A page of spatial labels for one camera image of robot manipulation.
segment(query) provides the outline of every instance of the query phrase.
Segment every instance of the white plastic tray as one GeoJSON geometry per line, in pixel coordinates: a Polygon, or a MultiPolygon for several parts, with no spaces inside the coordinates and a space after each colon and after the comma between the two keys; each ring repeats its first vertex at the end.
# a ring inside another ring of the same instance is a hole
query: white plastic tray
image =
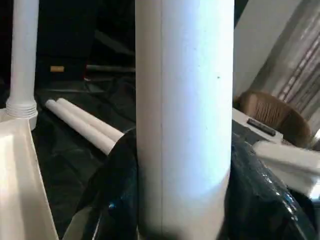
{"type": "Polygon", "coordinates": [[[59,239],[24,119],[0,123],[0,239],[59,239]]]}

